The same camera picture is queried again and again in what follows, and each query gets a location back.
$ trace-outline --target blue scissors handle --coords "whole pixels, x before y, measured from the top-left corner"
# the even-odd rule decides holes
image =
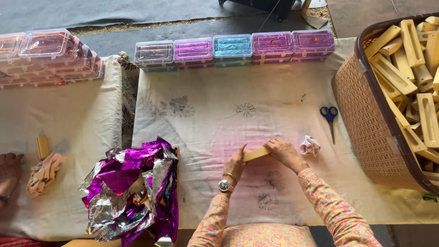
[[[334,121],[335,116],[338,114],[337,108],[331,106],[331,107],[322,107],[320,108],[320,114],[326,118],[328,123],[332,123]]]

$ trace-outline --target blue foil box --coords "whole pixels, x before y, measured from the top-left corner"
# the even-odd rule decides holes
[[[231,61],[231,62],[216,62],[215,68],[224,68],[224,67],[235,67],[235,66],[245,66],[251,65],[252,60],[240,60],[240,61]]]
[[[215,62],[242,60],[251,62],[252,55],[253,44],[250,34],[216,35],[213,37],[213,57]]]
[[[144,72],[174,72],[177,71],[176,66],[172,67],[156,67],[156,68],[141,68]]]

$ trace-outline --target hand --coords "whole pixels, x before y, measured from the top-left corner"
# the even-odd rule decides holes
[[[11,196],[22,177],[20,163],[24,154],[14,153],[0,155],[0,194]]]
[[[287,141],[274,138],[269,140],[264,146],[271,149],[271,157],[277,159],[296,174],[309,168],[308,164],[300,158],[293,145]]]
[[[242,158],[244,157],[244,148],[247,143],[244,143],[239,150],[232,155],[232,157],[224,164],[224,173],[232,174],[236,181],[229,175],[224,175],[223,179],[230,182],[230,185],[235,187],[239,179],[241,178],[242,171],[247,163],[242,162]]]

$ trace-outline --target wire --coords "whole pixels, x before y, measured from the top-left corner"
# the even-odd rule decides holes
[[[277,5],[279,4],[281,0],[277,1],[277,4],[274,6],[274,8],[271,10],[271,12],[268,14],[267,18],[265,19],[264,23],[262,23],[261,28],[259,29],[258,33],[261,31],[262,27],[264,26],[265,22],[268,20],[268,18],[270,17],[271,13],[273,13],[274,9],[277,7]]]

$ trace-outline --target watch face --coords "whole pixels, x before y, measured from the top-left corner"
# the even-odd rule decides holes
[[[218,187],[221,191],[227,191],[230,187],[230,183],[227,180],[221,180],[218,184]]]

